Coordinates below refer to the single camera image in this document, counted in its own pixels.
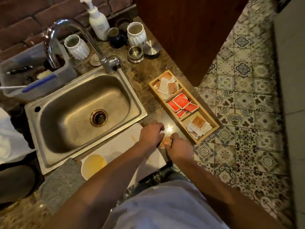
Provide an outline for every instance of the hand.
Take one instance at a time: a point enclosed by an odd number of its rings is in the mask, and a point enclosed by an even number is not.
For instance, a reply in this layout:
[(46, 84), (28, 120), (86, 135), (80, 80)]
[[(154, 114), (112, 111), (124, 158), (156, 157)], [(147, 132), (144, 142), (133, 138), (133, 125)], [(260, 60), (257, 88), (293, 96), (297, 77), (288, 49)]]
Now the hand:
[(170, 138), (172, 139), (172, 145), (171, 147), (165, 145), (165, 149), (175, 164), (181, 160), (194, 161), (194, 150), (190, 142), (179, 138), (179, 135), (176, 132), (173, 133)]
[(158, 123), (158, 121), (151, 122), (141, 129), (139, 142), (149, 149), (156, 149), (164, 137), (164, 133), (160, 134), (161, 130), (164, 130), (162, 123)]

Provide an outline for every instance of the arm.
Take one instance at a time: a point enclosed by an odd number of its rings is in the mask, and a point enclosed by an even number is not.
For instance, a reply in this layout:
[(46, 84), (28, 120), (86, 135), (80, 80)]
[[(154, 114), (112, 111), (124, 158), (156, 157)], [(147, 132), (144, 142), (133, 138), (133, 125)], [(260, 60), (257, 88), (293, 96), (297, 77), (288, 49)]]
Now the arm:
[(228, 227), (284, 229), (284, 226), (269, 215), (262, 206), (197, 165), (193, 159), (193, 147), (188, 141), (179, 138), (177, 133), (174, 133), (171, 139), (172, 146), (166, 146), (168, 155), (204, 195)]
[(152, 122), (141, 130), (140, 139), (86, 181), (52, 217), (46, 229), (100, 229), (139, 165), (164, 137), (162, 123)]

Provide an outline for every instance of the jeans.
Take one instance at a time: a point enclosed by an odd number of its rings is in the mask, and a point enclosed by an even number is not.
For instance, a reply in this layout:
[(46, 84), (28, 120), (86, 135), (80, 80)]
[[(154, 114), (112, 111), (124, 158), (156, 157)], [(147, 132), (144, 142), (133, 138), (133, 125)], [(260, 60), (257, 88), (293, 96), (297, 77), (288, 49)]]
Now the jeans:
[[(183, 181), (189, 181), (186, 177), (184, 177), (183, 175), (181, 175), (180, 173), (177, 173), (175, 171), (168, 171), (164, 177), (162, 177), (161, 175), (161, 183), (164, 182), (170, 182), (170, 181), (176, 181), (176, 180), (183, 180)], [(132, 192), (130, 193), (130, 195), (127, 197), (127, 199), (130, 199), (134, 196), (136, 196), (137, 194), (141, 193), (142, 191), (152, 187), (156, 185), (155, 183), (153, 183), (152, 181), (148, 181), (145, 183), (139, 183), (134, 190), (132, 190)]]

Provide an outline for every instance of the sink faucet hole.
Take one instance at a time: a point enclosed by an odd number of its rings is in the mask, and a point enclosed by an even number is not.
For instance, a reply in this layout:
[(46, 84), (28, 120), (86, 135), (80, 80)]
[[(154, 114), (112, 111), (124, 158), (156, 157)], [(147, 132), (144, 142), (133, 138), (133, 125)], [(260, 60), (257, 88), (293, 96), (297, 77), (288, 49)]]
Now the sink faucet hole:
[(103, 126), (108, 119), (108, 115), (105, 110), (97, 109), (91, 113), (90, 116), (90, 123), (94, 127), (101, 127)]
[(39, 112), (40, 109), (41, 109), (41, 108), (38, 106), (38, 107), (36, 107), (36, 108), (34, 109), (34, 111), (35, 111), (35, 112)]

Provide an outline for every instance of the brick wall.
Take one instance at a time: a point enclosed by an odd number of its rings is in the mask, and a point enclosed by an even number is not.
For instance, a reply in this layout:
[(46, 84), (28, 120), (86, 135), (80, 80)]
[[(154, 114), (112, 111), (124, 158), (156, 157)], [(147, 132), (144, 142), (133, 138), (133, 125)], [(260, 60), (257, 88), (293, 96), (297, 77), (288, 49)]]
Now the brick wall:
[[(132, 5), (133, 1), (92, 2), (105, 16), (110, 16)], [(89, 15), (80, 0), (0, 0), (0, 62), (40, 43), (41, 33), (63, 18), (89, 25)]]

